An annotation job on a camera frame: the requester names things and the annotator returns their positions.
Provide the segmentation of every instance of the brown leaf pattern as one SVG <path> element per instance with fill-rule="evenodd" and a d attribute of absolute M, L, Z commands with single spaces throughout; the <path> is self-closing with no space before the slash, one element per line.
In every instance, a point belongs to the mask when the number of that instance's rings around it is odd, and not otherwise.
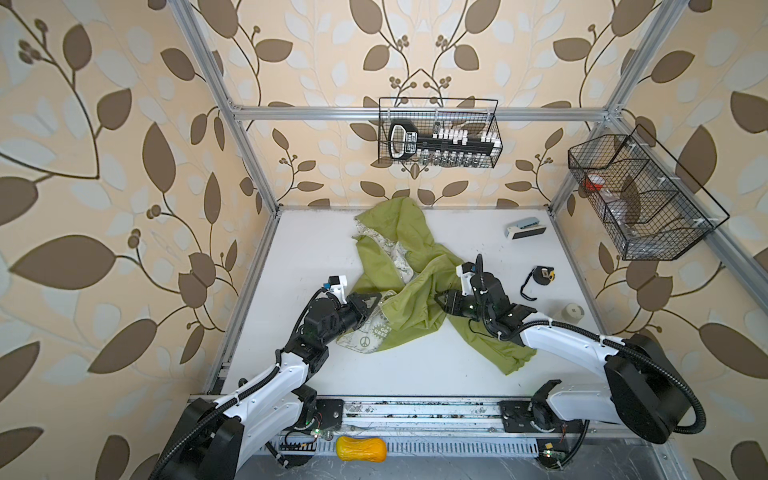
<path fill-rule="evenodd" d="M 560 143 L 560 140 L 562 140 L 562 138 L 563 138 L 563 129 L 559 128 L 552 135 L 550 135 L 549 138 L 547 138 L 547 141 L 544 142 L 544 148 L 549 150 L 550 148 Z"/>
<path fill-rule="evenodd" d="M 527 192 L 533 187 L 531 182 L 528 181 L 511 182 L 510 184 L 504 184 L 504 186 L 515 192 Z"/>
<path fill-rule="evenodd" d="M 190 142 L 192 145 L 197 145 L 205 137 L 205 130 L 208 129 L 208 116 L 205 114 L 199 114 L 192 119 L 192 126 L 190 127 Z"/>
<path fill-rule="evenodd" d="M 214 56 L 214 61 L 216 62 L 216 68 L 219 69 L 219 74 L 224 75 L 224 62 L 221 60 L 221 54 L 218 50 L 214 50 L 211 52 L 211 54 Z"/>
<path fill-rule="evenodd" d="M 237 33 L 237 11 L 230 0 L 198 0 L 205 21 L 219 35 L 232 38 Z"/>
<path fill-rule="evenodd" d="M 362 61 L 362 69 L 378 71 L 384 68 L 388 61 L 389 47 L 387 45 L 374 45 L 368 50 L 365 60 Z"/>
<path fill-rule="evenodd" d="M 85 235 L 54 238 L 16 260 L 9 271 L 40 285 L 79 290 L 107 276 L 116 257 L 102 242 Z"/>
<path fill-rule="evenodd" d="M 203 342 L 205 336 L 205 329 L 202 325 L 198 325 L 192 330 L 190 337 L 187 339 L 187 345 L 184 346 L 184 351 L 181 353 L 181 360 L 179 363 L 183 365 L 189 362 L 195 353 L 200 349 L 200 344 Z"/>
<path fill-rule="evenodd" d="M 754 440 L 739 442 L 730 452 L 730 464 L 739 480 L 768 478 L 768 461 Z"/>
<path fill-rule="evenodd" d="M 256 44 L 257 57 L 272 63 L 277 63 L 278 61 L 283 61 L 288 58 L 291 50 L 293 50 L 293 43 L 278 38 L 269 38 Z"/>
<path fill-rule="evenodd" d="M 768 130 L 768 101 L 738 91 L 730 95 L 730 113 L 736 123 L 751 134 Z"/>
<path fill-rule="evenodd" d="M 96 464 L 95 480 L 119 480 L 128 467 L 131 448 L 126 439 L 109 435 Z"/>
<path fill-rule="evenodd" d="M 375 182 L 361 181 L 360 188 L 371 197 L 386 197 L 384 187 Z"/>
<path fill-rule="evenodd" d="M 554 54 L 562 61 L 584 60 L 592 49 L 592 43 L 584 38 L 563 38 L 552 44 Z"/>
<path fill-rule="evenodd" d="M 768 379 L 768 355 L 741 333 L 720 323 L 707 323 L 699 329 L 699 337 L 725 366 L 746 376 Z"/>
<path fill-rule="evenodd" d="M 191 308 L 200 308 L 208 297 L 205 285 L 192 273 L 179 273 L 181 299 Z"/>
<path fill-rule="evenodd" d="M 88 371 L 105 374 L 124 369 L 147 351 L 156 333 L 157 324 L 152 320 L 136 320 L 122 329 L 101 349 L 88 367 Z"/>
<path fill-rule="evenodd" d="M 192 273 L 205 286 L 211 286 L 216 281 L 216 266 L 207 253 L 192 253 L 190 255 Z"/>
<path fill-rule="evenodd" d="M 38 187 L 21 177 L 0 177 L 0 225 L 16 220 L 38 201 Z"/>
<path fill-rule="evenodd" d="M 368 35 L 379 33 L 382 27 L 382 11 L 372 0 L 349 0 L 349 10 L 352 18 Z"/>
<path fill-rule="evenodd" d="M 302 192 L 313 192 L 323 188 L 323 184 L 318 184 L 317 182 L 299 182 L 296 187 Z"/>
<path fill-rule="evenodd" d="M 149 179 L 159 191 L 167 193 L 176 180 L 176 162 L 174 153 L 157 124 L 149 127 L 144 137 L 141 156 Z"/>
<path fill-rule="evenodd" d="M 600 260 L 600 266 L 603 267 L 603 271 L 611 275 L 615 270 L 614 258 L 602 242 L 600 242 L 598 247 L 598 259 Z"/>
<path fill-rule="evenodd" d="M 312 200 L 307 204 L 308 207 L 330 207 L 331 206 L 331 199 L 329 198 L 318 198 L 317 200 Z"/>
<path fill-rule="evenodd" d="M 453 61 L 456 66 L 466 71 L 480 69 L 480 59 L 471 45 L 456 45 L 453 51 Z"/>
<path fill-rule="evenodd" d="M 355 134 L 365 141 L 377 141 L 379 133 L 368 124 L 351 124 L 349 126 Z"/>
<path fill-rule="evenodd" d="M 131 113 L 133 95 L 131 89 L 113 91 L 106 94 L 96 105 L 96 115 L 101 126 L 107 130 L 117 130 L 122 127 Z"/>
<path fill-rule="evenodd" d="M 214 133 L 216 134 L 216 142 L 219 144 L 219 149 L 224 151 L 224 123 L 220 118 L 214 118 Z"/>
<path fill-rule="evenodd" d="M 219 180 L 216 179 L 216 174 L 211 174 L 208 177 L 208 184 L 205 186 L 203 210 L 205 211 L 205 218 L 208 220 L 208 223 L 216 223 L 216 220 L 219 219 L 219 212 L 221 212 L 221 189 L 219 188 Z"/>
<path fill-rule="evenodd" d="M 704 460 L 694 458 L 693 461 L 701 480 L 726 480 L 725 475 Z"/>
<path fill-rule="evenodd" d="M 696 193 L 707 184 L 717 166 L 717 147 L 710 132 L 700 125 L 680 152 L 675 174 Z"/>
<path fill-rule="evenodd" d="M 422 204 L 425 204 L 427 206 L 431 206 L 435 203 L 435 194 L 432 193 L 430 190 L 423 190 L 419 188 L 416 191 L 416 196 L 419 198 L 419 201 Z"/>
<path fill-rule="evenodd" d="M 571 194 L 570 197 L 568 197 L 568 202 L 565 205 L 568 209 L 568 215 L 574 216 L 574 212 L 576 211 L 576 197 L 574 197 L 573 194 Z"/>
<path fill-rule="evenodd" d="M 240 189 L 248 197 L 253 195 L 253 180 L 251 180 L 250 177 L 245 177 L 244 179 L 242 179 L 240 181 Z"/>
<path fill-rule="evenodd" d="M 477 0 L 467 9 L 464 25 L 469 33 L 478 34 L 491 26 L 501 0 Z"/>
<path fill-rule="evenodd" d="M 624 70 L 627 69 L 627 65 L 629 65 L 629 62 L 632 60 L 632 56 L 634 55 L 634 48 L 630 48 L 627 50 L 627 53 L 624 55 L 624 60 L 621 61 L 621 69 L 620 73 L 623 74 Z"/>
<path fill-rule="evenodd" d="M 558 100 L 552 103 L 542 105 L 541 108 L 570 108 L 571 102 L 568 100 Z"/>
<path fill-rule="evenodd" d="M 639 27 L 654 7 L 654 0 L 621 0 L 611 19 L 611 30 L 623 37 Z"/>
<path fill-rule="evenodd" d="M 154 465 L 157 463 L 157 459 L 160 458 L 160 454 L 156 453 L 144 460 L 138 467 L 131 473 L 131 477 L 128 480 L 147 480 L 150 473 L 154 469 Z"/>
<path fill-rule="evenodd" d="M 442 196 L 455 197 L 456 195 L 459 195 L 462 192 L 464 192 L 464 190 L 466 190 L 468 186 L 469 186 L 468 180 L 460 180 L 458 182 L 450 183 L 448 185 L 445 185 L 445 187 L 442 189 Z"/>
<path fill-rule="evenodd" d="M 518 170 L 522 170 L 524 172 L 533 171 L 533 164 L 527 160 L 518 160 L 515 162 L 515 166 L 518 168 Z"/>
<path fill-rule="evenodd" d="M 307 160 L 303 161 L 299 164 L 299 166 L 296 168 L 300 172 L 308 172 L 312 170 L 316 165 L 316 162 L 314 160 Z"/>
<path fill-rule="evenodd" d="M 88 65 L 93 55 L 93 48 L 83 25 L 75 25 L 67 31 L 64 36 L 63 50 L 64 59 L 72 70 L 77 71 Z"/>
<path fill-rule="evenodd" d="M 275 140 L 275 143 L 278 144 L 283 150 L 288 150 L 288 148 L 290 148 L 288 139 L 276 128 L 272 130 L 272 139 Z"/>
<path fill-rule="evenodd" d="M 696 13 L 708 12 L 712 9 L 712 0 L 690 0 L 688 8 Z"/>
<path fill-rule="evenodd" d="M 656 146 L 656 125 L 654 125 L 654 122 L 650 120 L 650 118 L 646 117 L 637 117 L 635 119 L 635 124 L 640 125 L 641 127 L 637 129 L 637 133 L 640 135 L 640 137 L 648 143 L 649 147 L 655 147 Z"/>
<path fill-rule="evenodd" d="M 0 357 L 0 402 L 27 376 L 40 353 L 40 342 L 28 343 Z"/>
<path fill-rule="evenodd" d="M 237 240 L 232 240 L 230 249 L 227 250 L 227 257 L 224 259 L 224 269 L 227 272 L 231 272 L 235 267 L 235 261 L 237 260 Z"/>
<path fill-rule="evenodd" d="M 667 83 L 681 76 L 694 61 L 694 54 L 689 51 L 671 51 L 659 60 L 650 73 L 650 79 L 658 84 Z"/>
<path fill-rule="evenodd" d="M 627 285 L 639 290 L 650 279 L 656 276 L 658 260 L 632 260 L 627 268 Z"/>
<path fill-rule="evenodd" d="M 194 79 L 194 66 L 187 54 L 178 48 L 166 48 L 160 52 L 160 56 L 168 70 L 177 78 L 184 81 Z"/>
<path fill-rule="evenodd" d="M 496 200 L 496 208 L 514 208 L 514 207 L 520 207 L 520 205 L 513 201 L 509 200 L 507 198 L 499 198 Z"/>
<path fill-rule="evenodd" d="M 637 291 L 637 303 L 649 312 L 663 309 L 672 295 L 672 277 L 655 276 Z"/>
<path fill-rule="evenodd" d="M 43 429 L 39 427 L 24 427 L 0 433 L 0 468 L 26 452 L 42 434 Z"/>

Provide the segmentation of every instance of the metal track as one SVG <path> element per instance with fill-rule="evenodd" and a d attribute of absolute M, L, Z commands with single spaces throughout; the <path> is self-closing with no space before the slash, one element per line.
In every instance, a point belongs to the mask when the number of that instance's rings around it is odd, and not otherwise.
<path fill-rule="evenodd" d="M 434 111 L 434 108 L 423 108 Z M 441 108 L 440 111 L 477 111 L 485 113 L 485 108 Z M 368 121 L 379 119 L 378 108 L 336 108 L 336 107 L 244 107 L 235 106 L 232 113 L 237 120 L 330 120 L 330 121 Z M 606 117 L 604 108 L 497 108 L 497 121 L 603 121 Z"/>
<path fill-rule="evenodd" d="M 282 436 L 273 439 L 274 445 L 279 445 Z M 483 457 L 483 458 L 535 458 L 538 456 L 536 439 L 524 438 L 445 438 L 445 439 L 414 439 L 402 436 L 376 436 L 386 443 L 387 457 Z M 326 455 L 336 456 L 336 438 L 327 441 L 318 439 L 314 444 L 299 450 L 280 449 L 284 455 Z M 290 445 L 301 445 L 311 442 L 310 437 L 302 440 L 300 435 L 292 435 Z M 256 455 L 269 455 L 270 452 L 262 447 Z"/>

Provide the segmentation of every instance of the black wire basket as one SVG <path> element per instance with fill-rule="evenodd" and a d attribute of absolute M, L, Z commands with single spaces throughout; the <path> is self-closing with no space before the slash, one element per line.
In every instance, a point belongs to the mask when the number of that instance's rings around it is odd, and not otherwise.
<path fill-rule="evenodd" d="M 493 168 L 504 148 L 497 106 L 489 99 L 382 97 L 379 162 Z"/>
<path fill-rule="evenodd" d="M 674 160 L 674 173 L 648 153 L 649 141 Z M 572 147 L 568 168 L 623 260 L 675 260 L 730 218 L 642 125 Z"/>

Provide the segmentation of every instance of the leaf wallpaper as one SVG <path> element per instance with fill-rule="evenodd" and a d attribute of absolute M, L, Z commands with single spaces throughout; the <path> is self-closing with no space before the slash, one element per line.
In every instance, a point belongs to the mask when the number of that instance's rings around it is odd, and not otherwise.
<path fill-rule="evenodd" d="M 583 122 L 500 122 L 504 150 L 489 169 L 376 159 L 378 131 L 371 124 L 246 126 L 278 203 L 311 207 L 368 207 L 392 197 L 411 197 L 424 207 L 540 207 L 565 179 L 568 147 L 588 133 Z"/>
<path fill-rule="evenodd" d="M 474 96 L 600 107 L 660 0 L 190 3 L 240 104 Z"/>
<path fill-rule="evenodd" d="M 691 0 L 624 114 L 679 157 L 694 191 L 695 179 L 713 192 L 732 215 L 722 228 L 768 268 L 766 27 L 765 2 Z M 624 262 L 583 192 L 559 218 L 607 329 L 655 336 L 704 405 L 704 431 L 677 436 L 691 475 L 767 477 L 768 316 L 705 243 Z"/>
<path fill-rule="evenodd" d="M 170 9 L 130 3 L 0 0 L 3 478 L 146 478 L 267 222 Z"/>

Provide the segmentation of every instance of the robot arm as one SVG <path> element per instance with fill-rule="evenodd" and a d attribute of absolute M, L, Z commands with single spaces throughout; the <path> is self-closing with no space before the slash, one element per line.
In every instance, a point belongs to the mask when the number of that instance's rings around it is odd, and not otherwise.
<path fill-rule="evenodd" d="M 318 290 L 293 327 L 275 364 L 213 402 L 196 399 L 181 416 L 150 475 L 174 480 L 231 480 L 256 450 L 284 429 L 319 428 L 316 394 L 305 383 L 328 358 L 327 344 L 358 329 L 381 300 L 345 295 L 344 276 Z M 287 462 L 271 448 L 281 462 Z"/>
<path fill-rule="evenodd" d="M 588 385 L 560 379 L 545 383 L 530 405 L 538 429 L 575 419 L 624 423 L 653 443 L 666 442 L 672 432 L 703 430 L 706 417 L 701 404 L 652 339 L 641 334 L 630 339 L 597 335 L 510 303 L 501 282 L 483 272 L 481 255 L 456 273 L 462 291 L 449 290 L 435 298 L 444 311 L 482 323 L 500 341 L 543 349 L 596 375 Z M 696 422 L 678 426 L 691 407 Z"/>

